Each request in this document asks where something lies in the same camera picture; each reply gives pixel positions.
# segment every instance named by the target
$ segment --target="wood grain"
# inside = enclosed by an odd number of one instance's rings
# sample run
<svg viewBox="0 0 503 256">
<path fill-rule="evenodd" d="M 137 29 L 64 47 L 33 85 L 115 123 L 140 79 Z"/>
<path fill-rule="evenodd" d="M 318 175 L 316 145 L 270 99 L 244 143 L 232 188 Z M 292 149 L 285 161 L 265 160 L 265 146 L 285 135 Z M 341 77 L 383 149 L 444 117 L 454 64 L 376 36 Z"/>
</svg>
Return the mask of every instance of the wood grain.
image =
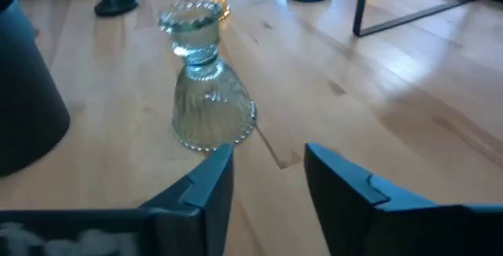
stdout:
<svg viewBox="0 0 503 256">
<path fill-rule="evenodd" d="M 203 158 L 170 128 L 182 62 L 139 0 L 21 0 L 71 114 L 63 141 L 0 180 L 0 208 L 136 207 Z M 365 25 L 448 0 L 368 0 Z M 255 99 L 235 149 L 226 255 L 328 255 L 307 190 L 306 142 L 439 203 L 502 203 L 503 6 L 487 0 L 354 38 L 356 0 L 228 0 L 220 52 Z"/>
</svg>

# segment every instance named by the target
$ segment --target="glass candle holder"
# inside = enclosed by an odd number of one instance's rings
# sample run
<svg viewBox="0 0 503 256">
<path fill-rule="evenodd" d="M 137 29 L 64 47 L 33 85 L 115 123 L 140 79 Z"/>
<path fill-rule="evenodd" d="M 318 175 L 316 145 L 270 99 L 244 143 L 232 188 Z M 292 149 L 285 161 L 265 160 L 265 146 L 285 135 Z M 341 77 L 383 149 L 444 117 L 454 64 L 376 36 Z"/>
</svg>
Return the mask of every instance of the glass candle holder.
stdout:
<svg viewBox="0 0 503 256">
<path fill-rule="evenodd" d="M 173 128 L 180 142 L 197 151 L 239 143 L 255 126 L 255 103 L 218 56 L 221 14 L 222 5 L 212 0 L 183 0 L 159 17 L 184 63 L 174 89 Z"/>
</svg>

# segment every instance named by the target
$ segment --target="clear glass vase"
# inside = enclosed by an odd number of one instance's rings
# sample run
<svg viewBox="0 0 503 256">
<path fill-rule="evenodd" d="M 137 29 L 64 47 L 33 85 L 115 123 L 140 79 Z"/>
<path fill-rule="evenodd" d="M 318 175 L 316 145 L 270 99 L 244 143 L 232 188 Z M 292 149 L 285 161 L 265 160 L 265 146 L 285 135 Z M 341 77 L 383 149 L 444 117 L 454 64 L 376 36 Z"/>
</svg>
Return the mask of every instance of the clear glass vase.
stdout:
<svg viewBox="0 0 503 256">
<path fill-rule="evenodd" d="M 217 2 L 183 0 L 159 18 L 184 62 L 174 91 L 173 128 L 180 142 L 197 151 L 239 143 L 255 126 L 255 103 L 218 56 L 221 13 Z"/>
</svg>

